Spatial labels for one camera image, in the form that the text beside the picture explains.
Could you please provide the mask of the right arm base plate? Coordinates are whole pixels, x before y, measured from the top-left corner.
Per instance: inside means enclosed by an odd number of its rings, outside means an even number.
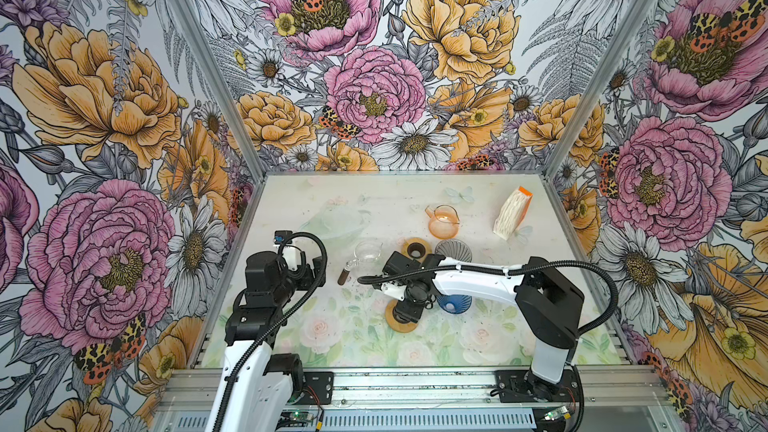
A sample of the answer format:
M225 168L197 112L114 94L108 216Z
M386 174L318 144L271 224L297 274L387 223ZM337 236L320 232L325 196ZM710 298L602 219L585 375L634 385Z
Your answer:
M529 369L505 369L494 372L495 388L502 403L576 403L583 387L572 369L562 372L559 382L536 377Z

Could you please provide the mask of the clear glass carafe brown handle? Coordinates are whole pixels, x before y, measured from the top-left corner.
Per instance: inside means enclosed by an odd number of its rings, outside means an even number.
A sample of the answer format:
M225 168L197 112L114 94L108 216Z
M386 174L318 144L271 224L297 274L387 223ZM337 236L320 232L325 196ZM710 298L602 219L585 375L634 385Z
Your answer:
M382 242L377 239L366 239L359 242L353 251L352 258L344 264L337 284L344 286L356 278L377 274L380 269L378 263L382 248Z

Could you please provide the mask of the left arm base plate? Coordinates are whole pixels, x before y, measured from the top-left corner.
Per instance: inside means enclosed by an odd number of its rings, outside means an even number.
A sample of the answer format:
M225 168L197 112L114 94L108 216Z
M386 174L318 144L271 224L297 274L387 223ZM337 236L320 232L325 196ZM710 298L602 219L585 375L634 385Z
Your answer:
M301 406L330 405L334 381L335 374L333 372L305 372L303 387L294 392L288 404Z

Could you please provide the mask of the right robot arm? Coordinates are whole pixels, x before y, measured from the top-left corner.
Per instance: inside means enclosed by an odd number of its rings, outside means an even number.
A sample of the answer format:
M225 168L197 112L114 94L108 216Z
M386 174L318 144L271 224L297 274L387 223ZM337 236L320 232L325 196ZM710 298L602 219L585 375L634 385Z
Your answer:
M511 306L535 337L533 358L527 372L500 380L496 389L516 400L553 402L570 384L564 375L580 338L584 295L541 257L500 266L440 254L418 261L394 252L380 276L359 282L394 300L390 316L397 325L417 324L428 305L453 295Z

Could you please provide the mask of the blue ribbed dripper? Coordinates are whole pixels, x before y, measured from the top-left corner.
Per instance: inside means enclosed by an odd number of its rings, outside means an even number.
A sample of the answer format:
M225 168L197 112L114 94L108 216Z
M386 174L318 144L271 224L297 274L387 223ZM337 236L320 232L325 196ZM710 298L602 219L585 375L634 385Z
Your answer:
M472 306L473 299L469 295L453 294L440 295L436 298L439 307L449 314L460 315L466 313Z

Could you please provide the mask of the coffee filter pack orange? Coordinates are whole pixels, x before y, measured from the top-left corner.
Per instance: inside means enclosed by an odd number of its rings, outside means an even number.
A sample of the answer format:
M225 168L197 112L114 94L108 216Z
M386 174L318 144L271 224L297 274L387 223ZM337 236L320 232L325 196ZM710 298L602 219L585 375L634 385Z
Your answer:
M524 187L519 187L512 192L494 221L493 233L504 240L508 240L524 220L532 198L533 194Z

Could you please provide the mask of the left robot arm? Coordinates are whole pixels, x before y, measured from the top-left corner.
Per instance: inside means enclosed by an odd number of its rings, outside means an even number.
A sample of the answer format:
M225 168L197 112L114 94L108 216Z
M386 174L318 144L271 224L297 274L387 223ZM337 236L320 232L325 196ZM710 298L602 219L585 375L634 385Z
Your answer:
M236 296L225 326L221 378L208 431L280 431L304 426L285 408L305 387L301 359L277 353L274 343L291 314L325 283L326 257L308 261L291 246L285 257L257 252L245 263L245 289Z

